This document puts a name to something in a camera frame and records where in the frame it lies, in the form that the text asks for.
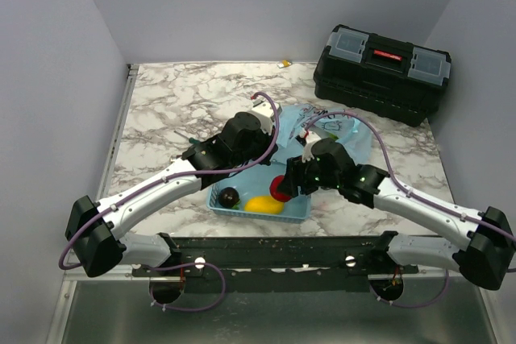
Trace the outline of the black plastic toolbox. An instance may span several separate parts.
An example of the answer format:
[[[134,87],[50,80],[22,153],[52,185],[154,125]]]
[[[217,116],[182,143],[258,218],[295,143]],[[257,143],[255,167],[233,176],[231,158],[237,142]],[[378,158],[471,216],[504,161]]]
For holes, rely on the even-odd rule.
[[[314,70],[315,96],[416,127],[439,109],[448,52],[338,25]]]

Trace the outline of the dark purple fake mangosteen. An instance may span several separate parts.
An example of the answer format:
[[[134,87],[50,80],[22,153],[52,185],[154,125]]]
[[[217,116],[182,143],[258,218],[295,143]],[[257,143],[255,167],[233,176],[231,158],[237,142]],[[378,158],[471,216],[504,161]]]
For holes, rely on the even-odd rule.
[[[239,192],[233,187],[221,189],[217,201],[224,209],[238,209],[241,203]]]

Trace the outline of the aluminium extrusion bar left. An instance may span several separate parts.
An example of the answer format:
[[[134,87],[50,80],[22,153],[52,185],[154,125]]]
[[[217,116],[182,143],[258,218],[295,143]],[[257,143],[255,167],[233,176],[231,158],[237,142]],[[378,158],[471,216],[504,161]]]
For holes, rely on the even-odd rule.
[[[66,281],[131,281],[133,279],[132,266],[130,265],[117,265],[107,273],[95,277],[87,276],[83,267],[64,272],[64,280]]]

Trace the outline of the yellow fake fruit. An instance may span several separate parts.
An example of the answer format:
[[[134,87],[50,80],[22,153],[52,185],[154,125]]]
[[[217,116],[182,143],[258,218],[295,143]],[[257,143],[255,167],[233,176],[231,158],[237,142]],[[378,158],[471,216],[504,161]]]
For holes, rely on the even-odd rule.
[[[243,209],[250,213],[278,215],[284,207],[285,203],[276,201],[271,196],[258,196],[249,199]]]

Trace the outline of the aluminium left side rail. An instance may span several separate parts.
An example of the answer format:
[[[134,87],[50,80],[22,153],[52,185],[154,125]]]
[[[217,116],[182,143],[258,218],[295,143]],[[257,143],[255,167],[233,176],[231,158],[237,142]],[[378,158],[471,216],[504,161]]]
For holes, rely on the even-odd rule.
[[[131,98],[135,88],[135,82],[139,72],[139,64],[129,64],[126,84],[123,90],[123,96],[119,112],[114,125],[114,130],[110,140],[110,146],[108,148],[106,160],[102,170],[102,176],[98,185],[98,190],[95,195],[95,202],[100,201],[106,197],[109,193],[112,176],[114,173],[115,163],[121,139],[123,136],[123,129],[127,120],[128,110],[131,105]]]

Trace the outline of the small yellow white tag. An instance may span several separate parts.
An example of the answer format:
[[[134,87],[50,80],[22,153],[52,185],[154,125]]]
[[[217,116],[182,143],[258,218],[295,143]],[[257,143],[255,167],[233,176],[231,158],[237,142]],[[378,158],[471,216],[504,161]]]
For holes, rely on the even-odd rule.
[[[289,66],[291,66],[291,65],[292,65],[292,63],[291,63],[290,61],[288,61],[288,60],[282,60],[281,62],[279,62],[279,63],[277,64],[277,66],[278,66],[279,68],[286,68],[286,67],[289,67]]]

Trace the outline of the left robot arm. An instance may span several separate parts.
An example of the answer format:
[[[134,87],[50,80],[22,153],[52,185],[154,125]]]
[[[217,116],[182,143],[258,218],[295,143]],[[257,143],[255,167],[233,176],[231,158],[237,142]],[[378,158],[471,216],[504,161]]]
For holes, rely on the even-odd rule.
[[[75,200],[64,236],[65,250],[78,261],[67,265],[60,258],[60,269],[80,267],[94,278],[119,264],[141,263],[163,276],[173,274],[179,257],[172,239],[165,234],[131,234],[131,229],[178,199],[268,163],[277,149],[279,129],[276,111],[239,112],[220,133],[190,146],[164,170],[133,188],[99,201],[89,196]]]

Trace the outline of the black front mounting rail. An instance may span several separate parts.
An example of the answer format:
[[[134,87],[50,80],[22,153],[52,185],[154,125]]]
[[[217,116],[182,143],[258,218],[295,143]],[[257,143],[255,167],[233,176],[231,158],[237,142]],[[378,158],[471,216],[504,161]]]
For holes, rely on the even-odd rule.
[[[369,279],[415,274],[387,254],[392,232],[381,236],[174,238],[172,269],[141,266],[136,278],[187,292],[367,292]]]

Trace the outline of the light blue plastic basket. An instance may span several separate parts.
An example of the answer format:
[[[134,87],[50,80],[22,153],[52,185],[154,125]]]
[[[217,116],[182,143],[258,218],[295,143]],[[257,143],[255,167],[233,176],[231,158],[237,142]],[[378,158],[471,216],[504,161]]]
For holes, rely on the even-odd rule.
[[[279,202],[269,192],[273,179],[283,175],[286,165],[272,162],[269,166],[256,165],[230,178],[219,181],[209,189],[207,208],[217,215],[254,218],[275,222],[301,223],[310,217],[310,196],[297,196],[286,203]],[[231,208],[219,202],[224,189],[234,189],[239,201]]]

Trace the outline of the smooth red fake apple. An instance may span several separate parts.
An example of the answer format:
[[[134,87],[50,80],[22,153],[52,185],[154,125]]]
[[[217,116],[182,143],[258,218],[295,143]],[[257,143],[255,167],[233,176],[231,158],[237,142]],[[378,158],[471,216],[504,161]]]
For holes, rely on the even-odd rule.
[[[287,195],[287,194],[279,191],[278,187],[283,180],[284,180],[283,175],[276,176],[272,180],[272,182],[269,186],[269,193],[270,193],[271,197],[273,199],[275,199],[276,201],[286,203],[286,202],[290,201],[292,199],[292,197],[290,195]]]

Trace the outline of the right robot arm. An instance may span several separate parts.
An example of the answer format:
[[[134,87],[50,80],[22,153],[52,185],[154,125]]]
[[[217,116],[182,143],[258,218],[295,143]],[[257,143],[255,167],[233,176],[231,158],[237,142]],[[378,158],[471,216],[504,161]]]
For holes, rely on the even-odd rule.
[[[271,184],[287,199],[335,189],[347,201],[406,218],[434,236],[394,233],[372,251],[372,266],[387,273],[398,265],[422,265],[459,272],[470,283],[498,290],[515,254],[515,237],[506,215],[495,207],[484,211],[442,201],[403,184],[387,171],[355,164],[333,139],[305,146],[288,159],[283,177]]]

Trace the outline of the light blue plastic bag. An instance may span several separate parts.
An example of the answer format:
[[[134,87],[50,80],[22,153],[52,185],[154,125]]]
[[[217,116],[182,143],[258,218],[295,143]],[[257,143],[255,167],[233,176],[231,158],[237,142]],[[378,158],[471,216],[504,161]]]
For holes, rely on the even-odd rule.
[[[310,104],[285,106],[280,114],[278,150],[273,160],[286,164],[290,157],[302,154],[303,146],[295,139],[301,128],[316,115],[327,111]],[[321,138],[332,138],[344,146],[356,164],[365,164],[371,154],[372,132],[357,118],[331,115],[318,120],[311,128]]]

